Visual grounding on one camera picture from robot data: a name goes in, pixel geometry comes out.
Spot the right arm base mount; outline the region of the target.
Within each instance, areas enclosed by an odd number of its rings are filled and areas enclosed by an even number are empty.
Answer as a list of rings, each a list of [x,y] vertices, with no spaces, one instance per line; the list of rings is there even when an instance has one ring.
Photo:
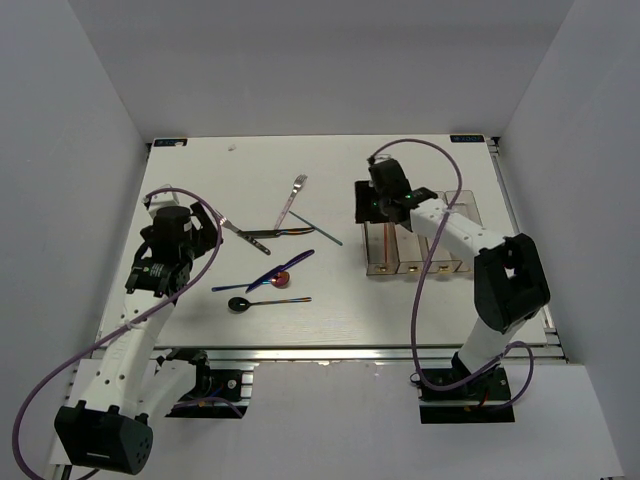
[[[455,390],[428,389],[417,373],[409,379],[419,391],[420,421],[424,425],[515,422],[513,407],[503,407],[511,400],[511,389],[502,367]]]

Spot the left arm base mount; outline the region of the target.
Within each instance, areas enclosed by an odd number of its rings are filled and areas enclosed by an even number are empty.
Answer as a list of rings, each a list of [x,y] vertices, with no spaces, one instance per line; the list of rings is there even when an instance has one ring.
[[[156,359],[159,371],[170,362],[182,361],[196,367],[194,386],[178,403],[200,399],[194,405],[174,407],[167,418],[240,419],[248,409],[248,397],[242,393],[245,371],[239,368],[213,367],[205,350],[174,348]]]

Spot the silver pink-handled fork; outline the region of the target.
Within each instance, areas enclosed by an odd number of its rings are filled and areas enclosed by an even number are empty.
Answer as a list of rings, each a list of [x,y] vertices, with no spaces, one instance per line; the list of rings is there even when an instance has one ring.
[[[293,182],[293,186],[291,189],[291,192],[289,194],[289,197],[287,198],[287,201],[284,204],[284,207],[282,208],[281,212],[279,213],[279,216],[276,220],[276,223],[274,225],[274,229],[279,229],[281,224],[284,221],[284,218],[286,217],[287,213],[289,212],[289,209],[291,207],[291,205],[293,204],[296,196],[298,195],[298,193],[303,189],[306,180],[307,180],[308,176],[306,174],[300,174],[298,175],[294,182]]]

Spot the iridescent pink spoon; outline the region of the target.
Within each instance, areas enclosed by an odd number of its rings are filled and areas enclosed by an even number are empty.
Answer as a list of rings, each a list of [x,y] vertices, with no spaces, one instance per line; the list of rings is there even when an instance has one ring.
[[[263,281],[262,284],[263,285],[272,285],[275,288],[284,288],[284,287],[286,287],[288,285],[289,280],[290,280],[289,273],[288,272],[281,272],[279,274],[276,274],[270,280]],[[249,287],[249,284],[234,284],[234,285],[212,287],[211,291],[212,292],[221,292],[221,291],[240,289],[240,288],[248,288],[248,287]]]

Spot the black rainbow knife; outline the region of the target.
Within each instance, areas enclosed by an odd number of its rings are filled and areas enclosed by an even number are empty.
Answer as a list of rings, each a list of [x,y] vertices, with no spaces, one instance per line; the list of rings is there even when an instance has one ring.
[[[297,236],[313,233],[314,227],[288,228],[288,229],[271,229],[271,230],[240,230],[240,235],[247,235],[255,239],[271,239],[283,236]]]

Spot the red chopstick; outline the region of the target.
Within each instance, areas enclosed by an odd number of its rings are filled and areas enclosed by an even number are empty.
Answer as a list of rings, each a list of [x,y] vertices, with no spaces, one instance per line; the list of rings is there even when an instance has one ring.
[[[384,262],[389,262],[389,233],[388,233],[388,224],[383,224],[383,252],[384,252]]]

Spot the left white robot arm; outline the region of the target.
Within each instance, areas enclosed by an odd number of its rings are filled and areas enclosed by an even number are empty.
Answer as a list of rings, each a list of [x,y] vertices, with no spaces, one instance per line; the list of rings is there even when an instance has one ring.
[[[143,204],[151,218],[140,232],[125,282],[118,327],[93,379],[73,406],[61,407],[54,429],[71,464],[136,475],[153,445],[152,423],[186,395],[205,396],[211,374],[186,360],[171,361],[158,378],[143,377],[159,334],[178,298],[200,277],[192,272],[202,256],[215,257],[222,244],[219,218],[202,198],[180,205],[179,189],[162,187]]]

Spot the black rainbow-handled spoon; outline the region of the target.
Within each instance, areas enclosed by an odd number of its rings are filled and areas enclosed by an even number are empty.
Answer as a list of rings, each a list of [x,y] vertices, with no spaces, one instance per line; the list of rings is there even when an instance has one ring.
[[[227,306],[228,306],[228,309],[234,313],[244,313],[248,311],[251,307],[256,307],[256,306],[309,303],[311,301],[312,301],[311,297],[299,297],[299,298],[290,298],[290,299],[251,302],[243,297],[233,297],[228,301]]]

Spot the dark-handled silver fork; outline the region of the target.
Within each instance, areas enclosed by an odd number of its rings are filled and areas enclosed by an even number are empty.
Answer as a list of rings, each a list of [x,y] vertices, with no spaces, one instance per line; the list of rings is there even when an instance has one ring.
[[[222,216],[221,217],[221,225],[230,230],[232,233],[234,233],[237,237],[241,238],[242,240],[244,240],[245,242],[247,242],[248,244],[250,244],[251,246],[253,246],[254,248],[256,248],[257,250],[259,250],[261,253],[270,256],[271,255],[271,250],[268,249],[265,245],[263,245],[262,243],[260,243],[257,239],[255,239],[253,236],[247,234],[246,232],[240,230],[238,227],[236,227],[228,218]]]

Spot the purple knife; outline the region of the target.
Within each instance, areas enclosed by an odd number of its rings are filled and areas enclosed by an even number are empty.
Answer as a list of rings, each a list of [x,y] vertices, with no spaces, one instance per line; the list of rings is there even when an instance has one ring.
[[[285,262],[284,264],[277,265],[276,267],[262,274],[260,277],[258,277],[252,283],[250,283],[249,286],[246,288],[245,292],[246,293],[252,292],[253,290],[257,289],[259,286],[261,286],[264,282],[270,282],[271,279],[277,276],[278,274],[288,271],[291,267],[301,263],[302,261],[311,257],[314,254],[315,254],[315,250],[309,249],[296,255],[295,257]]]

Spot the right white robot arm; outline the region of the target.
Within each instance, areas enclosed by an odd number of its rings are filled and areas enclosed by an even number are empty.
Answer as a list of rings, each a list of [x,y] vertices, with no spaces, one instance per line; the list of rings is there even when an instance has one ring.
[[[369,161],[369,179],[355,184],[356,220],[389,221],[429,238],[473,273],[477,320],[454,354],[450,378],[442,383],[420,378],[436,392],[455,391],[472,399],[488,385],[487,375],[513,349],[519,329],[550,301],[550,290],[535,242],[526,234],[507,236],[488,230],[457,212],[435,192],[411,187],[400,163],[392,158]]]

